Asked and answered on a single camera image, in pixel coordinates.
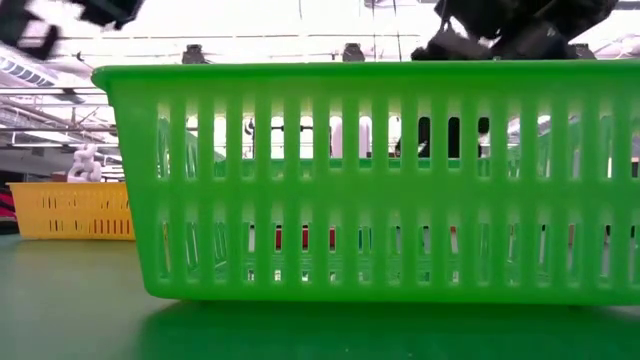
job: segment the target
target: green table surface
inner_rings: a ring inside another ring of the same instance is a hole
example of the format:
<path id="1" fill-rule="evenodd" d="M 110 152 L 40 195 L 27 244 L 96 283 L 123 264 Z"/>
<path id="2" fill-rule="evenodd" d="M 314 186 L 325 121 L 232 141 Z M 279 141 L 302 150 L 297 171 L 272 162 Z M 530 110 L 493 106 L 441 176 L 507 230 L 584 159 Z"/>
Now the green table surface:
<path id="1" fill-rule="evenodd" d="M 0 359 L 640 359 L 640 307 L 181 302 L 135 244 L 0 238 Z"/>

